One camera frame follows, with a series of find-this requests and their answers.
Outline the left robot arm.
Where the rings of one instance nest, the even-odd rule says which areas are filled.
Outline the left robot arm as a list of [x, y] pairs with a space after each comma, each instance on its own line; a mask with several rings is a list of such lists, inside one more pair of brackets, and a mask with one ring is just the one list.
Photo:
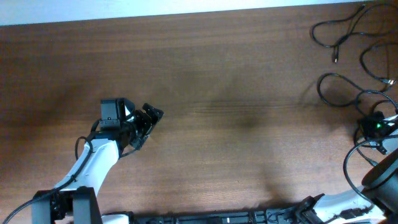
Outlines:
[[55, 223], [67, 215], [74, 223], [133, 223], [132, 212], [101, 214], [97, 194], [112, 166], [127, 146], [142, 148], [164, 112], [146, 103], [137, 109], [125, 98], [101, 100], [101, 117], [84, 141], [82, 154], [52, 190], [38, 191], [32, 199], [32, 223]]

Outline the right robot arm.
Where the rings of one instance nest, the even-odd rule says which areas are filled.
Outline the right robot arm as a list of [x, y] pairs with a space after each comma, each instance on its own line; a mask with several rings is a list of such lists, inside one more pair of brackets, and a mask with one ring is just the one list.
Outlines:
[[[358, 121], [363, 141], [355, 137], [354, 148], [343, 161], [343, 173], [351, 190], [336, 195], [307, 197], [294, 210], [300, 223], [397, 223], [397, 116], [385, 118], [378, 111]], [[386, 157], [370, 161], [373, 168], [355, 186], [348, 174], [348, 160], [362, 147]]]

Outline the black USB cable long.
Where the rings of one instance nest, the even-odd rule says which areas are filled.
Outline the black USB cable long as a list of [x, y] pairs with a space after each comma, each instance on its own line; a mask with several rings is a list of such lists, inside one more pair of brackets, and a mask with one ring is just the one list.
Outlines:
[[[359, 99], [364, 94], [381, 95], [385, 99], [375, 103], [374, 108], [366, 114], [359, 108]], [[376, 111], [375, 108], [382, 103], [390, 103], [394, 107], [396, 114], [387, 118], [382, 111]], [[357, 121], [358, 128], [354, 134], [354, 144], [357, 145], [358, 139], [363, 138], [369, 142], [362, 145], [362, 147], [374, 149], [382, 155], [392, 153], [394, 151], [391, 146], [392, 139], [387, 139], [387, 137], [397, 135], [397, 102], [380, 91], [363, 90], [355, 98], [354, 105], [363, 115]]]

